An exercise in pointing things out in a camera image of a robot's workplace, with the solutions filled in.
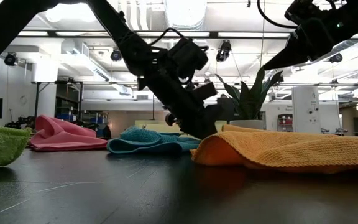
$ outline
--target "white pillar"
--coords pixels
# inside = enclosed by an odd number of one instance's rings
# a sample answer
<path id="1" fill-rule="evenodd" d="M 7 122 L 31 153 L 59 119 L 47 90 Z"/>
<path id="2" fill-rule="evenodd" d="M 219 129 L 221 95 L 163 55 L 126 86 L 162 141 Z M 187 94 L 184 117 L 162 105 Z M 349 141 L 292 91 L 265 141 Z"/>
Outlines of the white pillar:
<path id="1" fill-rule="evenodd" d="M 294 132 L 320 134 L 319 98 L 317 86 L 292 89 Z"/>
<path id="2" fill-rule="evenodd" d="M 41 58 L 37 63 L 33 64 L 33 82 L 54 82 L 57 80 L 58 66 L 49 58 Z M 39 99 L 38 99 L 38 113 L 39 115 L 46 115 L 50 117 L 55 116 L 56 103 L 56 85 L 51 83 L 40 85 Z"/>

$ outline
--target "blue towel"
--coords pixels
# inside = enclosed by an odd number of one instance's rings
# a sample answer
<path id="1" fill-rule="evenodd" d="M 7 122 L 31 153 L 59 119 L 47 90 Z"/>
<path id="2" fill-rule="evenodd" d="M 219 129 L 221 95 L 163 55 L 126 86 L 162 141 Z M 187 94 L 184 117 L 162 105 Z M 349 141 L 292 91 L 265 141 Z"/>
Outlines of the blue towel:
<path id="1" fill-rule="evenodd" d="M 110 140 L 107 149 L 115 154 L 136 152 L 178 154 L 197 149 L 201 142 L 179 136 L 179 133 L 158 133 L 132 126 L 121 133 L 120 138 Z"/>

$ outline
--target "black robotic arm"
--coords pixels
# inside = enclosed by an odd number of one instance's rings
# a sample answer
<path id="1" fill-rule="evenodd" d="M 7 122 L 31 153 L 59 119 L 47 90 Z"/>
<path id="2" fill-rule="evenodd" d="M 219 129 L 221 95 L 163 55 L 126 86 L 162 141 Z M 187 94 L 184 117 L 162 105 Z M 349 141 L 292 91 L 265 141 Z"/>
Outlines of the black robotic arm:
<path id="1" fill-rule="evenodd" d="M 285 17 L 298 25 L 287 46 L 264 65 L 265 70 L 315 61 L 332 51 L 340 42 L 358 33 L 358 0 L 336 9 L 320 10 L 313 0 L 294 0 Z"/>
<path id="2" fill-rule="evenodd" d="M 216 133 L 215 121 L 222 108 L 204 107 L 203 100 L 216 94 L 212 83 L 195 90 L 183 88 L 191 82 L 195 70 L 202 69 L 208 58 L 203 49 L 183 36 L 170 50 L 147 44 L 126 26 L 124 14 L 106 0 L 3 0 L 0 3 L 0 54 L 39 12 L 57 4 L 87 3 L 98 21 L 117 44 L 129 71 L 138 77 L 139 89 L 146 86 L 171 114 L 168 123 L 176 122 L 187 134 L 203 139 Z M 179 78 L 187 79 L 182 83 Z"/>

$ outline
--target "microfiber cloth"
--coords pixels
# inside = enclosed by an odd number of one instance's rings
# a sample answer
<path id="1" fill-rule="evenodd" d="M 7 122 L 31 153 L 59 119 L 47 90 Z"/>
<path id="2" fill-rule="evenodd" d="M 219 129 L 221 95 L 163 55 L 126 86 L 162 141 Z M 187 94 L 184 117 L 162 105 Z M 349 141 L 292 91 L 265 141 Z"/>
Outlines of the microfiber cloth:
<path id="1" fill-rule="evenodd" d="M 115 154 L 135 152 L 178 154 L 196 149 L 200 140 L 180 137 L 180 133 L 158 133 L 131 126 L 121 133 L 120 138 L 108 143 L 108 150 Z"/>
<path id="2" fill-rule="evenodd" d="M 225 125 L 191 152 L 198 164 L 333 174 L 358 169 L 358 137 L 283 133 Z"/>
<path id="3" fill-rule="evenodd" d="M 31 131 L 0 127 L 0 166 L 15 161 L 23 152 Z"/>
<path id="4" fill-rule="evenodd" d="M 71 151 L 106 149 L 107 141 L 97 138 L 96 132 L 41 115 L 35 119 L 37 133 L 30 140 L 35 151 Z"/>

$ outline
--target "dark table surface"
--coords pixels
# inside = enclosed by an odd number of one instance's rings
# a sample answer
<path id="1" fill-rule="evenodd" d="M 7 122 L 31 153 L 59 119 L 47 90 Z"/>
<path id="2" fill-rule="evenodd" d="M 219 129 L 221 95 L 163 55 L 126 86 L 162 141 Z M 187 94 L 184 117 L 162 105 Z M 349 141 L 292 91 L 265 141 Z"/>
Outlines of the dark table surface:
<path id="1" fill-rule="evenodd" d="M 25 150 L 0 167 L 0 223 L 358 223 L 358 172 L 205 167 L 190 155 Z"/>

